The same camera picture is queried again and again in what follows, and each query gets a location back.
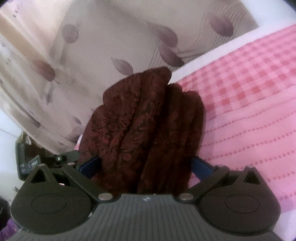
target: curtain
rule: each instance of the curtain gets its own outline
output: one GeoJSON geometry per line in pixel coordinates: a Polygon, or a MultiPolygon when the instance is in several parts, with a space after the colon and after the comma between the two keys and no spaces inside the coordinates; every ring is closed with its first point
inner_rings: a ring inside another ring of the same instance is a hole
{"type": "Polygon", "coordinates": [[[239,0],[10,0],[0,9],[0,108],[49,151],[73,150],[108,87],[174,71],[255,28],[239,0]]]}

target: white wall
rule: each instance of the white wall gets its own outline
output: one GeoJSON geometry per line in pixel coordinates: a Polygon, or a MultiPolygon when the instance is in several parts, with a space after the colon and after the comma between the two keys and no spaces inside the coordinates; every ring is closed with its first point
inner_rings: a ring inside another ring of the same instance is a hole
{"type": "Polygon", "coordinates": [[[296,12],[284,0],[241,0],[241,2],[259,27],[296,18],[296,12]]]}
{"type": "Polygon", "coordinates": [[[23,184],[17,176],[15,159],[15,141],[20,134],[21,129],[0,110],[0,196],[8,201],[16,195],[14,187],[23,184]]]}

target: pink blanket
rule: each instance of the pink blanket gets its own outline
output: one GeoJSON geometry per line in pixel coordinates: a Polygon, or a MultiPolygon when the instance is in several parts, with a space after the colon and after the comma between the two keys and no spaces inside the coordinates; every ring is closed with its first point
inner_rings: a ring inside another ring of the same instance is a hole
{"type": "MultiPolygon", "coordinates": [[[[206,108],[199,156],[254,165],[282,212],[296,209],[296,25],[258,39],[178,82],[206,108]]],[[[196,183],[193,177],[190,185],[196,183]]]]}

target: ribbed surface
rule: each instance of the ribbed surface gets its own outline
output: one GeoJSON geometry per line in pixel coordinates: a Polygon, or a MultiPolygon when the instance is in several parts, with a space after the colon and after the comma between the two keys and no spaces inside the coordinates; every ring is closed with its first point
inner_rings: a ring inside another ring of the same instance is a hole
{"type": "Polygon", "coordinates": [[[80,227],[58,235],[43,236],[20,231],[11,241],[280,241],[272,232],[237,237],[207,224],[193,205],[176,202],[169,195],[122,195],[100,204],[80,227]]]}

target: dark red fabric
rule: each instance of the dark red fabric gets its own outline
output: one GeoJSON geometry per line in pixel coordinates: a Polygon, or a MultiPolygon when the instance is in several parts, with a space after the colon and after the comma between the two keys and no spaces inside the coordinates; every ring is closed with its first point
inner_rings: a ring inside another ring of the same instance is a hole
{"type": "Polygon", "coordinates": [[[167,68],[129,76],[104,92],[85,129],[79,162],[102,158],[93,181],[113,193],[173,193],[187,189],[204,106],[195,91],[170,84],[167,68]]]}

